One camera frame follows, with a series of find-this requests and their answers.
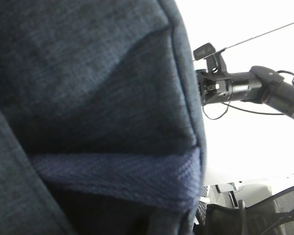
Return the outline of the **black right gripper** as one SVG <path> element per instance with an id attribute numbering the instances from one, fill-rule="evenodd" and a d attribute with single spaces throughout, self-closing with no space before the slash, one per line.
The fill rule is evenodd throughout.
<path id="1" fill-rule="evenodd" d="M 196 70 L 196 78 L 203 106 L 230 101 L 230 92 L 226 79 L 216 80 L 214 75 L 207 73 L 205 69 Z"/>

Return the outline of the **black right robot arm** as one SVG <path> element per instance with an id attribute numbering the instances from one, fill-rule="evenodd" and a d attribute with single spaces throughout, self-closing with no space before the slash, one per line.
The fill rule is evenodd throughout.
<path id="1" fill-rule="evenodd" d="M 197 70 L 202 105 L 233 101 L 266 104 L 294 119 L 294 84 L 285 82 L 281 73 L 262 66 L 241 73 Z"/>

